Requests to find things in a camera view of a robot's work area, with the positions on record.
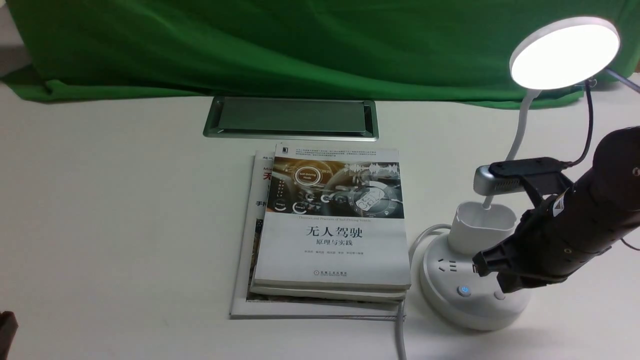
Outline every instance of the desk lamp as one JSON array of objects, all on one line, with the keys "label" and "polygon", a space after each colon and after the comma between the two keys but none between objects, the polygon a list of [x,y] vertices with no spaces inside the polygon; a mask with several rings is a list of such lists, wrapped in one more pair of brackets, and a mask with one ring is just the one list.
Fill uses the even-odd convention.
[{"label": "desk lamp", "polygon": [[[595,170],[590,170],[575,183],[575,186],[560,171],[581,162],[588,152],[593,130],[593,109],[587,80],[604,70],[614,59],[619,48],[620,37],[616,28],[609,21],[596,17],[574,17],[540,28],[525,38],[513,51],[509,61],[511,77],[516,83],[527,89],[527,95],[520,108],[516,138],[506,160],[476,170],[474,190],[487,198],[484,203],[464,202],[460,204],[451,226],[441,224],[430,227],[417,238],[410,249],[412,257],[417,245],[427,235],[438,229],[451,229],[448,234],[441,234],[429,244],[419,270],[420,285],[427,301],[450,321],[471,329],[501,329],[513,323],[527,306],[531,296],[528,288],[561,282],[568,277],[568,274],[571,274],[571,272],[564,272],[562,276],[546,273],[541,275],[531,270],[538,265],[537,263],[532,264],[532,262],[550,260],[548,258],[542,259],[544,256],[533,259],[533,255],[529,255],[522,249],[541,246],[540,241],[548,240],[549,243],[553,243],[555,238],[549,240],[545,238],[545,234],[540,234],[542,233],[540,229],[543,228],[555,231],[556,228],[552,225],[561,218],[556,217],[557,209],[554,210],[551,206],[566,205],[565,203],[558,205],[553,200],[555,199],[556,202],[562,200],[563,196],[559,196],[561,193],[563,195],[566,192],[575,193],[581,181],[582,184],[586,182],[583,181],[583,178],[586,178],[587,175],[598,176],[595,162]],[[624,79],[611,69],[607,69],[607,72],[618,79]],[[585,81],[590,126],[587,146],[580,159],[573,162],[558,161],[552,158],[512,161],[522,142],[527,110],[533,99],[542,90],[573,86],[582,81]],[[624,79],[624,83],[640,92],[637,85],[626,79]],[[602,156],[605,156],[604,154],[611,155],[611,151],[605,151],[605,145],[610,148],[615,143],[628,145],[637,141],[640,128],[632,129],[636,129],[633,134],[623,135],[622,138],[619,136],[616,141],[606,142],[603,140],[596,150],[594,159],[597,160],[599,154]],[[629,136],[633,138],[630,142],[626,141]],[[491,204],[494,195],[525,190],[536,209],[525,213],[520,219],[520,224],[517,221],[518,217],[511,209],[503,205]],[[542,195],[552,196],[543,199]],[[584,214],[578,214],[576,217],[579,218],[576,220],[578,224],[589,222],[581,218],[584,217]],[[592,218],[591,221],[596,222],[600,219]],[[568,231],[575,231],[575,224],[574,222],[573,227]],[[634,222],[633,225],[625,228],[625,234],[635,229],[640,225],[640,222],[637,224]],[[611,225],[608,228],[611,233],[607,235],[615,240],[621,238],[624,233],[616,226],[622,225],[619,223]],[[605,245],[604,248],[602,246],[598,248],[598,251],[605,249],[600,253],[606,251],[611,244],[608,242],[610,241],[608,238],[606,243],[601,243],[601,240],[604,241],[600,238],[594,240],[599,245]],[[523,242],[527,241],[526,245],[530,246],[529,248],[521,246]],[[564,254],[573,256],[578,253],[577,249],[569,246],[564,249]],[[562,259],[562,261],[572,262],[575,260],[572,269],[578,269],[597,253],[593,252],[589,255],[590,258],[581,258],[579,262],[578,258]]]}]

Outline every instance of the book cover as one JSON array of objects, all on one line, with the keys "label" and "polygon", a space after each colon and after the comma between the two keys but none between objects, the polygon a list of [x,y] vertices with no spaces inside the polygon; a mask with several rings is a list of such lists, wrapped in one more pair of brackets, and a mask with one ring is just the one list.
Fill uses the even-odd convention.
[{"label": "book cover", "polygon": [[256,286],[407,290],[397,151],[278,145],[259,252]]},{"label": "book cover", "polygon": [[258,257],[260,233],[265,215],[274,153],[256,152],[244,223],[236,287],[230,317],[243,318],[346,318],[359,320],[396,319],[396,304],[323,300],[310,297],[273,296],[252,293],[250,284]]}]

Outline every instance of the white table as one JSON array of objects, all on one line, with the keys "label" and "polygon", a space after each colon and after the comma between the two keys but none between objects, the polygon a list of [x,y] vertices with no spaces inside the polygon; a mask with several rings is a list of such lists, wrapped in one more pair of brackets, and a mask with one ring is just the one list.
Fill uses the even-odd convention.
[{"label": "white table", "polygon": [[[593,97],[593,147],[567,171],[573,179],[604,135],[639,123],[630,90]],[[252,155],[277,141],[203,137],[210,103],[45,105],[0,85],[0,310],[20,323],[10,360],[395,358],[392,323],[228,320]],[[460,202],[482,199],[474,170],[506,155],[517,116],[444,102],[377,108],[380,140],[348,145],[400,150],[409,241],[451,222]],[[584,100],[533,111],[519,157],[574,160],[586,128]],[[522,193],[496,201],[529,207]],[[627,240],[640,244],[640,231]],[[639,256],[617,243],[564,284],[536,290],[519,321],[493,333],[434,314],[414,274],[408,356],[636,358]]]}]

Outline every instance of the robotic arm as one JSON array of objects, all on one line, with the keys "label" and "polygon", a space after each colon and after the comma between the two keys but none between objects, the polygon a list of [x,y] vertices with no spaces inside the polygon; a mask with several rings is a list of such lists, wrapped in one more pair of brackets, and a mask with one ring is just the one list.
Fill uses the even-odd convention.
[{"label": "robotic arm", "polygon": [[476,190],[489,179],[493,191],[508,184],[508,192],[525,190],[534,204],[511,236],[473,257],[480,276],[498,273],[504,293],[563,282],[640,226],[640,127],[605,136],[593,167],[575,183],[562,174],[566,167],[537,158],[493,163],[476,173]]}]

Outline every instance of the green cloth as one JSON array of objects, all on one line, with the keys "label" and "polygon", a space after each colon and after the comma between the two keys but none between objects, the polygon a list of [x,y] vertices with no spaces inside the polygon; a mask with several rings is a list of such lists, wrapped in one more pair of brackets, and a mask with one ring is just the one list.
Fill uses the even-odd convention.
[{"label": "green cloth", "polygon": [[[640,59],[640,0],[8,0],[33,66],[21,98],[184,95],[448,100],[513,108],[509,57],[555,20],[615,23],[613,67]],[[545,92],[538,106],[582,96]]]}]

